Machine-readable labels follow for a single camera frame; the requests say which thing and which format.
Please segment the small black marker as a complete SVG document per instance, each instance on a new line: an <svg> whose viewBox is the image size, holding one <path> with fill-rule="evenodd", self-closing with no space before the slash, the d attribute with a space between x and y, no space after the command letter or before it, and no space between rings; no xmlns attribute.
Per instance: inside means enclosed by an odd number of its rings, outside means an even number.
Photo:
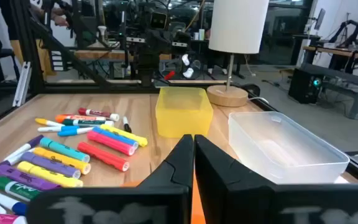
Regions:
<svg viewBox="0 0 358 224"><path fill-rule="evenodd" d="M128 118L126 116L122 117L122 122L123 122L125 132L131 133L132 129L131 129L130 125L129 125L129 120L128 120Z"/></svg>

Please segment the white marker light blue cap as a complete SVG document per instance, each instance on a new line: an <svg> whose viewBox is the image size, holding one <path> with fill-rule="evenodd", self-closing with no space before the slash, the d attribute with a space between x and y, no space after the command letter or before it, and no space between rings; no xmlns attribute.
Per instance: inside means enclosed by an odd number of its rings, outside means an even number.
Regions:
<svg viewBox="0 0 358 224"><path fill-rule="evenodd" d="M58 132L58 136L60 137L67 137L67 136L76 136L79 134L86 134L90 131L93 130L93 127L89 127L89 128L71 128L71 129L66 129L66 130L62 130L60 132Z"/></svg>

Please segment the white marker yellow cap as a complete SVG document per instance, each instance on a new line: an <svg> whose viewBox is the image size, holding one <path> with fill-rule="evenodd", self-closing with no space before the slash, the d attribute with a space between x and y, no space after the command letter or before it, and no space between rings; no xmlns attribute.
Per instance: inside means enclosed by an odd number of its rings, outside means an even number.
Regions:
<svg viewBox="0 0 358 224"><path fill-rule="evenodd" d="M50 121L44 118L35 118L35 122L46 126L59 126L59 127L64 126L64 124Z"/></svg>

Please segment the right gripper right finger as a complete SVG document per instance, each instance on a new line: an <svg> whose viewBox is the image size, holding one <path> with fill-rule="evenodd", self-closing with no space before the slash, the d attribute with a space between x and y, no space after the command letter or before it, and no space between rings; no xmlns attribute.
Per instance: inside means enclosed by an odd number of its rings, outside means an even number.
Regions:
<svg viewBox="0 0 358 224"><path fill-rule="evenodd" d="M275 184L195 136L207 224L358 224L358 184Z"/></svg>

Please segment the wooden workbench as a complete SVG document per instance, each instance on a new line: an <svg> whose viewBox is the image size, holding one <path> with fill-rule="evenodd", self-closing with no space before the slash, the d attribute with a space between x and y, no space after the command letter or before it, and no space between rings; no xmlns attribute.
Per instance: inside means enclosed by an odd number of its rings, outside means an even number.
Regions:
<svg viewBox="0 0 358 224"><path fill-rule="evenodd" d="M103 48L72 50L71 53L73 53L75 57L83 60L107 59L123 61L126 58L123 50L108 50Z"/></svg>

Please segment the green Expo marker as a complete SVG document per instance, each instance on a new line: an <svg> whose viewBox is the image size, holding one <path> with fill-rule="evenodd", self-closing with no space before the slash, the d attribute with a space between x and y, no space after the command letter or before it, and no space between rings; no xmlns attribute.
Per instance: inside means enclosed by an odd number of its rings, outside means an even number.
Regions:
<svg viewBox="0 0 358 224"><path fill-rule="evenodd" d="M40 190L3 176L0 176L0 190L25 202L30 202L41 193Z"/></svg>

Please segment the white marker dark blue cap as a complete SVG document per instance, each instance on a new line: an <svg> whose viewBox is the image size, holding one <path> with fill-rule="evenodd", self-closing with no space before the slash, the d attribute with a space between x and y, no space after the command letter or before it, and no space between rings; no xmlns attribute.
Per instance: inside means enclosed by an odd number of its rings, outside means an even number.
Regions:
<svg viewBox="0 0 358 224"><path fill-rule="evenodd" d="M0 205L14 212L16 215L24 216L27 211L26 204L3 194L0 194Z"/></svg>

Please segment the red Expo marker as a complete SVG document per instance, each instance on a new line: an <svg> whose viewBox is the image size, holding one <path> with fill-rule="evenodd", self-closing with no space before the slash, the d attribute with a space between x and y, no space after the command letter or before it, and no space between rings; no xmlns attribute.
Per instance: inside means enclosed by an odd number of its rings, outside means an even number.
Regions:
<svg viewBox="0 0 358 224"><path fill-rule="evenodd" d="M119 121L120 116L116 113L109 113L109 112L103 112L98 110L91 110L87 108L79 108L78 112L80 115L87 115L87 116L101 116L104 118L107 118L112 121Z"/></svg>

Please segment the red highlighter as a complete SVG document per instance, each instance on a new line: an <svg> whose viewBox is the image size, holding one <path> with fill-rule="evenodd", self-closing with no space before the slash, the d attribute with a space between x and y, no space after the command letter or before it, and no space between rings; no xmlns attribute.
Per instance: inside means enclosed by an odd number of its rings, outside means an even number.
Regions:
<svg viewBox="0 0 358 224"><path fill-rule="evenodd" d="M129 162L125 159L122 159L118 156L115 156L114 154L108 153L85 142L80 142L77 146L77 149L85 154L89 154L90 156L103 161L107 165L113 166L119 171L125 172L130 167Z"/></svg>

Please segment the orange Expo marker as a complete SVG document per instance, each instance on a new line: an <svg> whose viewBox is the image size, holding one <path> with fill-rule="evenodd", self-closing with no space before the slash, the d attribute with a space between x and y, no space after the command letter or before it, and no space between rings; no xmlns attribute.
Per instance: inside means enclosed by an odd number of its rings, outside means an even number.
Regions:
<svg viewBox="0 0 358 224"><path fill-rule="evenodd" d="M63 123L65 119L78 119L78 120L86 120L86 121L106 121L105 117L83 116L83 115L76 115L76 114L58 114L55 117L55 121L58 123Z"/></svg>

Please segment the silver aluminium bar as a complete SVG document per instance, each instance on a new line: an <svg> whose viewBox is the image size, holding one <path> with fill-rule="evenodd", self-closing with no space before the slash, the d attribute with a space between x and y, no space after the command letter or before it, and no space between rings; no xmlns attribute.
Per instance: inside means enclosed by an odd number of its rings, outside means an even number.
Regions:
<svg viewBox="0 0 358 224"><path fill-rule="evenodd" d="M13 107L20 107L25 103L27 92L29 89L31 75L32 75L32 64L30 62L24 62L19 77L19 81L17 82L15 96L12 102Z"/></svg>

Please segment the dark teal Expo marker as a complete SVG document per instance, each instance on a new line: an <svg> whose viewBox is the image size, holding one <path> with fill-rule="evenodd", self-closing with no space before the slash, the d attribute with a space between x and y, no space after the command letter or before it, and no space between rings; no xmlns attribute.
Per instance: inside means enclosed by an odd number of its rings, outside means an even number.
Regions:
<svg viewBox="0 0 358 224"><path fill-rule="evenodd" d="M102 124L114 126L114 121L99 121L99 120L81 120L81 119L64 119L62 124L66 126L80 126L80 127L95 127Z"/></svg>

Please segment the thin white marker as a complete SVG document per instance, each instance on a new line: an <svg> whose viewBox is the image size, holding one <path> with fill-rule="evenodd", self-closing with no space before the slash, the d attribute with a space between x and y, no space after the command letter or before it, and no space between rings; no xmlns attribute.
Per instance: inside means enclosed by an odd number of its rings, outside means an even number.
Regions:
<svg viewBox="0 0 358 224"><path fill-rule="evenodd" d="M62 132L62 131L68 131L69 129L72 128L73 128L72 126L47 126L47 127L38 128L37 131L40 133Z"/></svg>

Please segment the blue highlighter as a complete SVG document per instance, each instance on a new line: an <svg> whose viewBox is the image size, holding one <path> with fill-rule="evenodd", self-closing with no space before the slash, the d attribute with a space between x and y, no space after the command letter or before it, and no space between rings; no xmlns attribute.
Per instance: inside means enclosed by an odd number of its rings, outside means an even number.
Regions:
<svg viewBox="0 0 358 224"><path fill-rule="evenodd" d="M129 139L129 138L124 137L124 136L121 136L121 135L116 134L116 133L111 133L111 132L103 130L103 129L99 128L99 127L94 127L93 131L95 131L96 133L105 135L105 136L107 136L109 138L115 139L117 141L123 142L125 144L128 144L130 146L134 146L135 149L137 149L139 147L139 143L137 141L135 141L133 139Z"/></svg>

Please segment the pink highlighter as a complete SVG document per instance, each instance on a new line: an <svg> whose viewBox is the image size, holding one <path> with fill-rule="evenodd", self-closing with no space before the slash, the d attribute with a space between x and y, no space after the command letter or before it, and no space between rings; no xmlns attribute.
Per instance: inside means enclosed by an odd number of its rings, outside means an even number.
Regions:
<svg viewBox="0 0 358 224"><path fill-rule="evenodd" d="M87 138L91 141L96 141L100 144L110 147L111 149L119 151L127 156L132 156L138 148L137 142L135 142L134 144L126 144L122 141L115 140L103 134L99 134L95 131L88 132Z"/></svg>

